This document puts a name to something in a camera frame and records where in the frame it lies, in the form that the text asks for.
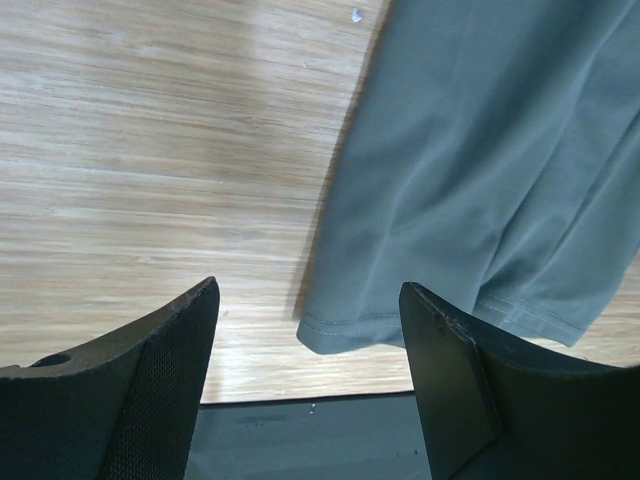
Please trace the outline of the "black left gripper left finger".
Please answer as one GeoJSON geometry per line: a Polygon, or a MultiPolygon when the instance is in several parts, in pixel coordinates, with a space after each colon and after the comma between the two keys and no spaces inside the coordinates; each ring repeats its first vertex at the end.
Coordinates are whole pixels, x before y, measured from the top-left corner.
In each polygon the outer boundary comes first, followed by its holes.
{"type": "Polygon", "coordinates": [[[114,331],[2,367],[2,478],[183,478],[219,302],[208,277],[114,331]]]}

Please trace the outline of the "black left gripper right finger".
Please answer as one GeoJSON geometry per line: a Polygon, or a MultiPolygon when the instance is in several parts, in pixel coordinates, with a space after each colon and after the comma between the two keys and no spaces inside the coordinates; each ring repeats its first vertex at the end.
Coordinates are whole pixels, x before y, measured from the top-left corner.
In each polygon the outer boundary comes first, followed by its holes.
{"type": "Polygon", "coordinates": [[[435,479],[635,479],[639,370],[540,347],[419,284],[399,296],[435,479]]]}

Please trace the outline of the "dark grey t shirt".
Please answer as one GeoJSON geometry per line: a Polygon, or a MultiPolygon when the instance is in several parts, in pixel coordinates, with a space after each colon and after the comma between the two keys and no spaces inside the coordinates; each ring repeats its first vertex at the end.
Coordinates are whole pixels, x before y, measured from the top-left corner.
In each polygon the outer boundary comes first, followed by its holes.
{"type": "Polygon", "coordinates": [[[319,354],[402,346],[415,282],[572,346],[638,249],[638,3],[394,1],[297,336],[319,354]]]}

